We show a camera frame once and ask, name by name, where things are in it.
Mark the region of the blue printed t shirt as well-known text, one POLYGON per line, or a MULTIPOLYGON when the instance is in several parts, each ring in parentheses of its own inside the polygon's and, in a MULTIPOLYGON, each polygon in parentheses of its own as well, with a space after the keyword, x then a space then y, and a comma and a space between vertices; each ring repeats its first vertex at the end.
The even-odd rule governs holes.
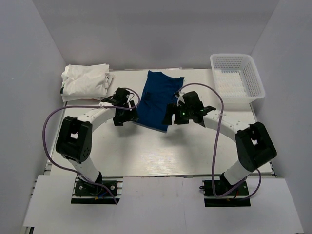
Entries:
POLYGON ((184 83, 184 77, 172 78, 162 72, 148 71, 147 80, 137 107, 138 120, 135 124, 153 130, 167 132, 168 125, 162 124, 167 104, 176 103, 175 92, 184 83))

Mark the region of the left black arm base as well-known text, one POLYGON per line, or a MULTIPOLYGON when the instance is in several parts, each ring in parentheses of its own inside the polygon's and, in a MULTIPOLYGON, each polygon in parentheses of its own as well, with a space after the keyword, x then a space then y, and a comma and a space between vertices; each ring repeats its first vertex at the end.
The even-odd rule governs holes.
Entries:
POLYGON ((71 204, 118 204, 122 194, 123 179, 103 177, 102 184, 107 187, 114 198, 107 189, 101 186, 88 184, 81 178, 76 177, 72 192, 71 204))

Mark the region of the white t shirt stack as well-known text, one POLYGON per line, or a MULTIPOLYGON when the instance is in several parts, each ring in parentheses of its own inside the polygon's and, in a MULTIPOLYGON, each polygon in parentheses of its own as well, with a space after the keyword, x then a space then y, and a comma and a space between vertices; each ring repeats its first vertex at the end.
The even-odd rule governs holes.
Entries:
POLYGON ((107 95, 114 79, 109 65, 67 65, 61 74, 60 94, 63 102, 79 99, 100 100, 107 95))

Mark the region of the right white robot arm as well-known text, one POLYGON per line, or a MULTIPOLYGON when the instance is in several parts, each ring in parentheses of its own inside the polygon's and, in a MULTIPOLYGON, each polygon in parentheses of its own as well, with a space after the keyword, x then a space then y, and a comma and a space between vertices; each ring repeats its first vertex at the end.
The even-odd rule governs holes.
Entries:
POLYGON ((236 143, 238 160, 220 177, 220 188, 232 194, 238 182, 277 156, 269 133, 261 122, 247 124, 227 117, 212 106, 204 106, 195 91, 179 97, 177 103, 167 104, 165 125, 188 124, 192 120, 202 127, 219 131, 236 143))

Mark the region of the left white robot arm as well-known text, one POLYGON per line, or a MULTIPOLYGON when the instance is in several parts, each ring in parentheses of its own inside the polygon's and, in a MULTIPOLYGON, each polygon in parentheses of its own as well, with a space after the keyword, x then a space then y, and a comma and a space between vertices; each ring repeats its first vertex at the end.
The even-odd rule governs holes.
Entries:
POLYGON ((101 173, 90 158, 92 135, 99 126, 109 120, 115 126, 138 120, 135 102, 130 95, 136 92, 129 88, 118 88, 113 95, 104 98, 97 107, 78 117, 64 118, 56 143, 56 151, 67 159, 86 181, 86 189, 94 195, 103 189, 101 173))

